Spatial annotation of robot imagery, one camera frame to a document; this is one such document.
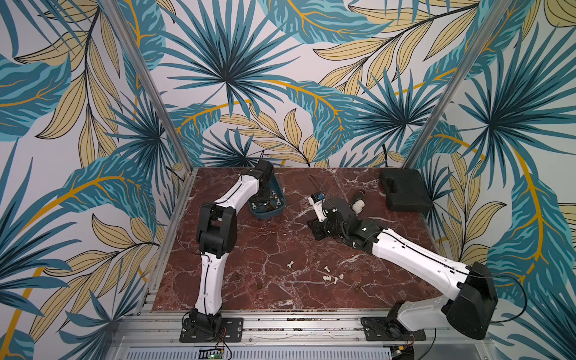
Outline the teal plastic storage box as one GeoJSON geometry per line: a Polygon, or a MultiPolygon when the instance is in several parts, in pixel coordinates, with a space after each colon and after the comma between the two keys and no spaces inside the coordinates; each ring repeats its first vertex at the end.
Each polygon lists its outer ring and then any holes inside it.
{"type": "Polygon", "coordinates": [[[286,206],[286,198],[275,175],[272,175],[267,185],[258,190],[249,201],[249,209],[258,220],[267,220],[281,215],[286,206]]]}

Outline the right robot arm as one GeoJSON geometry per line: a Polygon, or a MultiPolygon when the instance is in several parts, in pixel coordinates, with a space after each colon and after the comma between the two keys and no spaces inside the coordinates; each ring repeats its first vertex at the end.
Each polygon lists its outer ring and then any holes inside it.
{"type": "Polygon", "coordinates": [[[466,265],[440,256],[393,229],[360,218],[345,199],[326,199],[317,191],[309,196],[315,218],[309,220],[316,240],[338,240],[346,246],[389,261],[426,281],[440,296],[421,301],[398,301],[380,320],[388,337],[400,340],[424,329],[451,327],[482,340],[498,303],[493,276],[486,265],[466,265]]]}

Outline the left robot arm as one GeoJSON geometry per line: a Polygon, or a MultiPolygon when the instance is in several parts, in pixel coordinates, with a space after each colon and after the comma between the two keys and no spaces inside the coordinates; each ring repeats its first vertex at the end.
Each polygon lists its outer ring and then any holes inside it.
{"type": "Polygon", "coordinates": [[[273,175],[272,163],[259,160],[255,167],[243,171],[224,195],[200,207],[196,240],[202,273],[199,295],[189,316],[192,326],[211,335],[221,327],[224,272],[238,238],[237,214],[252,197],[269,189],[273,175]]]}

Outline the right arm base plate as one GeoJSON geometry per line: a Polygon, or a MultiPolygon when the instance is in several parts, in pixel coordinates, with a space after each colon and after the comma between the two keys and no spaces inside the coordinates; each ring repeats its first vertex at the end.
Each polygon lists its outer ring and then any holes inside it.
{"type": "Polygon", "coordinates": [[[410,331],[388,316],[369,316],[360,319],[366,341],[425,341],[424,330],[410,331]]]}

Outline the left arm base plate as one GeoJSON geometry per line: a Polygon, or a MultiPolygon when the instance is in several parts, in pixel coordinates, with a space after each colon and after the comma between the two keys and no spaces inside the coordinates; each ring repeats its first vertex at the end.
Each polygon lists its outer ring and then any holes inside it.
{"type": "Polygon", "coordinates": [[[224,340],[226,343],[242,341],[244,319],[218,318],[209,321],[204,318],[186,318],[183,322],[179,342],[183,344],[216,343],[224,340]]]}

